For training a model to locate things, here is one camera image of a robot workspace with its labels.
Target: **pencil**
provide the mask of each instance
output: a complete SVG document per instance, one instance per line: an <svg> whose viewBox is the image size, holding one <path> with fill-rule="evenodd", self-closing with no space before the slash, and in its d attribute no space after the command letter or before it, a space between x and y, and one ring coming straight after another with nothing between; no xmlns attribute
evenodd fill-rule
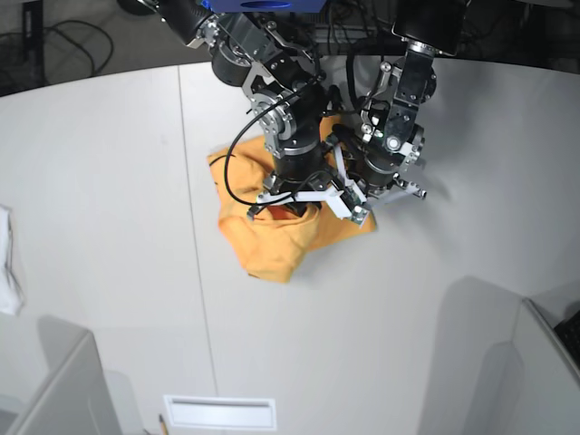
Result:
<svg viewBox="0 0 580 435"><path fill-rule="evenodd" d="M159 424L161 425L161 432L163 432L163 435L169 435L167 424L165 424L165 420L163 420L163 416L161 414L159 415Z"/></svg>

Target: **black wire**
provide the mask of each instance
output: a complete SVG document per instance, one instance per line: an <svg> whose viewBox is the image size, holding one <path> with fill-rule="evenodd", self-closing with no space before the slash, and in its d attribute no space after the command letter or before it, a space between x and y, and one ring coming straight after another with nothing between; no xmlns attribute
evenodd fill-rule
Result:
<svg viewBox="0 0 580 435"><path fill-rule="evenodd" d="M92 29L96 30L97 32L102 34L107 39L107 41L109 42L110 49L109 49L109 52L107 54L107 57L105 58L105 60L103 61L103 63L99 67L96 66L96 62L94 61L94 57L81 43L76 41L74 38L72 38L70 35L68 35L65 31L63 31L59 28L59 27L66 25L66 24L80 24L80 25L84 25L87 27L91 27ZM54 34L59 35L67 43L69 43L70 45L75 47L77 50L80 50L81 53L83 53L88 58L89 63L91 64L91 73L88 75L88 77L95 77L95 76L99 75L104 70L104 68L109 64L109 62L111 61L111 58L114 54L115 43L112 40L111 36L107 32L105 32L103 29L101 29L98 25L91 24L91 23L88 23L86 21L65 20L65 21L61 21L60 23L57 23L55 25L45 27L44 31L46 34L54 33ZM11 37L11 36L21 36L22 37L22 35L23 34L19 33L19 32L9 32L9 33L5 33L5 34L0 34L0 39L3 39L5 37ZM48 82L48 80L46 79L46 77L44 77L44 84L45 85L50 84ZM17 87L19 88L19 90L25 89L25 87L20 86L20 85L18 85Z"/></svg>
<svg viewBox="0 0 580 435"><path fill-rule="evenodd" d="M89 62L91 63L91 73L89 74L89 77L94 77L95 72L96 72L96 65L94 63L94 58L92 57L92 55L88 52L88 50L86 48L84 48L80 43L78 43L74 39L72 39L72 37L70 37L68 34L63 32L62 30L57 29L56 27L46 27L44 30L47 33L54 32L55 34L58 34L67 43L69 43L70 45L75 47L77 50L81 51L81 53L86 55L86 57L89 59ZM44 81L46 82L46 84L50 84L48 82L48 80L46 80L46 77L44 77Z"/></svg>
<svg viewBox="0 0 580 435"><path fill-rule="evenodd" d="M372 36L372 34L369 31L369 25L366 22L366 15L367 15L366 8L363 6L363 3L361 2L361 0L356 0L356 4L358 5L358 9L359 9L359 12L361 14L362 28L364 29L364 32L366 33L367 38L370 38Z"/></svg>
<svg viewBox="0 0 580 435"><path fill-rule="evenodd" d="M346 43L349 45L349 47L352 47L353 41L351 41L351 38L348 37L348 33L346 32L346 27L344 27L340 23L336 23L336 25L338 25L341 28L341 30L343 31L344 39L346 40Z"/></svg>
<svg viewBox="0 0 580 435"><path fill-rule="evenodd" d="M372 2L372 13L376 16L376 7L374 1ZM353 109L351 111L327 111L323 114L323 116L333 116L333 115L354 115L359 113L371 100L374 94L379 89L379 85L381 84L381 77L382 71L379 68L377 73L377 77L374 81L374 84L366 96L364 100L361 101L362 98L359 98L356 94L355 89L355 80L354 80L354 58L359 52L364 52L370 48L373 48L378 43L379 53L381 53L381 63L384 61L384 41L383 41L383 33L381 27L379 26L379 22L377 21L377 37L376 40L373 39L363 39L358 41L355 45L351 47L349 53L346 57L346 81L348 87L349 98L351 100L351 105Z"/></svg>
<svg viewBox="0 0 580 435"><path fill-rule="evenodd" d="M276 107L292 100L294 97L296 97L297 95L299 95L300 93L304 92L306 89L308 89L310 86L312 86L315 83L315 79L312 79L310 82L308 82L305 86L303 86L302 88L298 89L297 91L292 92L290 95L288 95L287 97L284 97L282 100L278 101L275 104L270 105L267 109L265 109L264 111L262 111L261 113L259 113L253 120L251 120L246 127L244 127L236 136L236 138L232 141L232 144L229 146L229 149L227 150L227 154L226 154L226 162L224 164L224 184L226 186L226 191L228 193L228 195L234 199L236 202L243 204L245 206L249 206L249 207L253 207L253 206L274 206L276 204L278 204L280 201L284 201L285 199L291 198L293 197L297 191L301 188L303 188L305 186L305 184L310 181L311 177L309 177L308 179L306 179L303 184L300 185L300 187L298 187L297 189L295 189L293 192L289 192L288 195L286 195L285 197L279 198L276 201L270 201L270 202L264 202L264 203L257 203L257 202L248 202L248 201L244 201L243 199L239 198L236 196L236 194L232 191L231 187L229 186L229 181L227 179L227 169L229 167L229 160L232 157L232 153L234 152L234 148L236 147L237 143L240 141L240 139L242 139L242 136L244 136L244 134L246 134L246 132L248 130L250 130L250 128L258 121L260 121L264 116L266 116L269 112L271 112L273 109L275 109Z"/></svg>
<svg viewBox="0 0 580 435"><path fill-rule="evenodd" d="M334 12L333 12L333 8L332 7L330 8L330 11L329 11L328 14L329 14L328 19L329 19L329 22L330 22L329 23L329 26L328 26L328 29L329 29L330 33L332 34L332 36L333 36L334 43L336 44L336 54L340 54L341 53L341 45L338 42L338 38L336 38L336 29L334 29L334 26L335 26L335 22L334 22Z"/></svg>
<svg viewBox="0 0 580 435"><path fill-rule="evenodd" d="M225 159L225 158L226 158L226 155L216 157L215 159L211 160L211 163L209 163L209 167L211 168L216 163L218 163L220 160Z"/></svg>
<svg viewBox="0 0 580 435"><path fill-rule="evenodd" d="M109 50L109 54L107 55L104 62L101 64L101 66L99 68L97 68L95 70L94 75L99 75L102 72L102 70L104 70L105 67L109 64L112 56L115 53L115 42L112 40L111 36L107 32L105 32L104 30L102 30L98 25L88 23L88 22L82 21L82 20L64 20L58 24L53 25L53 28L60 27L60 26L65 25L65 24L80 24L80 25L85 25L87 27L91 27L92 29L96 30L97 32L102 34L107 39L107 41L109 42L110 50Z"/></svg>
<svg viewBox="0 0 580 435"><path fill-rule="evenodd" d="M331 4L328 4L328 9L326 11L326 21L328 22L328 34L326 35L326 54L329 56L332 54L330 50L330 35L333 31L331 13Z"/></svg>

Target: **yellow towel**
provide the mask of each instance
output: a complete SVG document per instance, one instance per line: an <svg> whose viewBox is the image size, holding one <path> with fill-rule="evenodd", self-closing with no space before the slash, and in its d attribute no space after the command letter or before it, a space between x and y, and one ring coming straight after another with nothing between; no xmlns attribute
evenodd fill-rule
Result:
<svg viewBox="0 0 580 435"><path fill-rule="evenodd" d="M337 119L321 123L321 137L328 136ZM286 283L308 251L327 247L349 237L374 231L369 217L362 227L338 219L326 204L322 209L309 205L297 217L283 207L272 206L251 222L248 207L232 199L224 185L223 157L227 149L208 157L211 174L221 201L219 229L234 248L242 267L251 275L268 281ZM264 149L264 137L240 143L229 160L227 176L232 191L247 202L255 202L264 188L262 181L272 171L272 156Z"/></svg>

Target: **white cloth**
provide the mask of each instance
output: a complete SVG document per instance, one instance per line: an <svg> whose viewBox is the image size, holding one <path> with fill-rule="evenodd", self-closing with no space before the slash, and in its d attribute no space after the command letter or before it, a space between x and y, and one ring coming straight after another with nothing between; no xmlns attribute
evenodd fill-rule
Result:
<svg viewBox="0 0 580 435"><path fill-rule="evenodd" d="M23 305L20 288L11 270L12 229L10 212L0 206L0 313L17 315Z"/></svg>

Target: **white tabletop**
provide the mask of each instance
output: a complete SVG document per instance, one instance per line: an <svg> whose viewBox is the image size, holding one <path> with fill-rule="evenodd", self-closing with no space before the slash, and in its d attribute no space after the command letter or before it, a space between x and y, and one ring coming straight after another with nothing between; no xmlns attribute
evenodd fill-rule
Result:
<svg viewBox="0 0 580 435"><path fill-rule="evenodd" d="M208 64L0 100L0 203L28 299L0 322L93 329L150 430L170 393L275 398L285 435L461 433L518 296L580 279L580 78L435 68L428 199L378 210L377 233L309 254L289 285L248 277L218 232L205 157L248 102Z"/></svg>

